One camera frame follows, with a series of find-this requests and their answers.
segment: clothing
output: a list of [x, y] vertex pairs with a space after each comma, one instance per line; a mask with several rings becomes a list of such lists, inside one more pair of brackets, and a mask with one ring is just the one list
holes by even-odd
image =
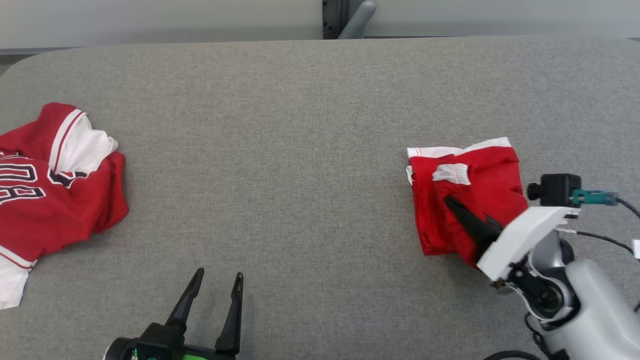
[[117, 147], [86, 113], [59, 103], [0, 136], [0, 309], [18, 306], [38, 258], [126, 216]]
[[455, 252], [476, 266], [476, 244], [444, 204], [447, 196], [480, 219], [490, 217], [503, 227], [527, 209], [518, 157], [507, 138], [466, 149], [412, 147], [407, 155], [416, 228], [425, 255]]

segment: gray fabric surface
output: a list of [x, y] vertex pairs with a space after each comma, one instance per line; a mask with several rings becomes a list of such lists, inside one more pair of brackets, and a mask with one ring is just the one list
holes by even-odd
[[[213, 345], [245, 275], [240, 359], [482, 359], [535, 352], [515, 295], [424, 257], [406, 146], [508, 136], [523, 183], [580, 174], [640, 204], [640, 47], [604, 38], [128, 45], [47, 53], [0, 81], [0, 133], [50, 101], [127, 156], [131, 212], [38, 262], [0, 311], [2, 359], [87, 360], [162, 322], [205, 268], [187, 342]], [[579, 229], [630, 241], [620, 208]], [[623, 250], [571, 238], [629, 302]]]

